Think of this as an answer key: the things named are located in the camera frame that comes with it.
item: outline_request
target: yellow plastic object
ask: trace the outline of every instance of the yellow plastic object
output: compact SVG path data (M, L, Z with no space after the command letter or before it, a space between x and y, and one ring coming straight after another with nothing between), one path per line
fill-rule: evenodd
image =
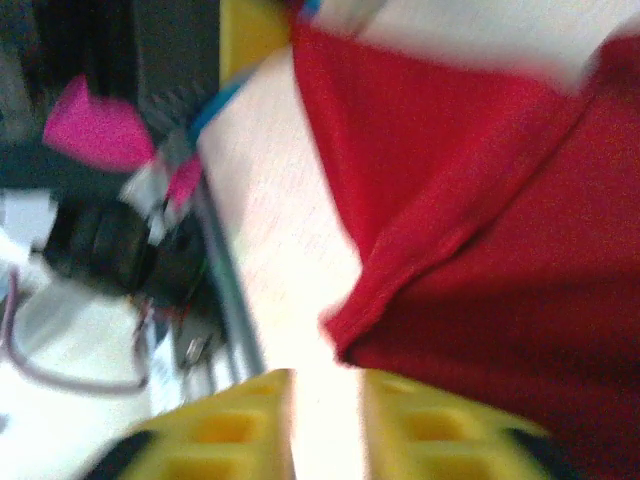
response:
M292 372L275 370L136 426L157 432L121 480L290 480Z
M367 370L363 412L373 480L539 480L541 467L504 433L539 426L408 380Z
M270 0L220 0L220 85L289 43L284 5Z

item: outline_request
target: pink fabric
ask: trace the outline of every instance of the pink fabric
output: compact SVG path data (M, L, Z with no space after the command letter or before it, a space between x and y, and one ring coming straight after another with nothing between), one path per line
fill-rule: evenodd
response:
M43 141L99 170L133 172L153 160L151 136L128 103L92 97L84 76L65 89L47 119Z
M195 192L198 182L202 177L202 163L196 153L178 167L169 183L167 198L170 198L175 207L180 209Z

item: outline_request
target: cable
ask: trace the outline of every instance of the cable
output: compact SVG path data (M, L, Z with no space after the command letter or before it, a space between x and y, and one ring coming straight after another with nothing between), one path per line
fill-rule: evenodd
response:
M46 372L29 363L27 357L18 352L18 349L14 345L14 327L17 309L18 272L14 269L11 270L9 274L9 293L7 295L2 321L2 335L0 336L2 342L0 342L0 346L4 343L8 359L25 377L51 387L89 395L135 395L147 386L148 374L146 373L146 365L143 360L143 342L141 341L144 322L146 321L146 317L143 314L136 326L133 342L133 360L136 370L141 372L140 380L129 383L90 383L64 375L54 375Z

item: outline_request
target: red fabric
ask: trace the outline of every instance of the red fabric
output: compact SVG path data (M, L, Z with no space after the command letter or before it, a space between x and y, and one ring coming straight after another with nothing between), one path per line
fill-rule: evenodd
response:
M341 360L537 421L640 471L640 38L567 96L296 26L297 81L363 273Z

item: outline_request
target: purple wire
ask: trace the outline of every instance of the purple wire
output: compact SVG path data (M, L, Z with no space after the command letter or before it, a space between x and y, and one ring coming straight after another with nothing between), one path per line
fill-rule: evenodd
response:
M0 340L3 340L7 357L16 369L24 376L55 388L69 390L75 393L89 395L135 395L140 393L147 386L148 375L142 374L138 382L129 383L89 383L76 380L64 375L54 375L42 370L31 363L26 356L18 352L14 345L14 327L16 320L16 311L18 309L18 272L11 270L9 274L9 293L5 305L4 318L2 321L4 334ZM133 358L136 370L145 372L144 360L142 359L141 344L141 325L136 327L136 334L133 346Z

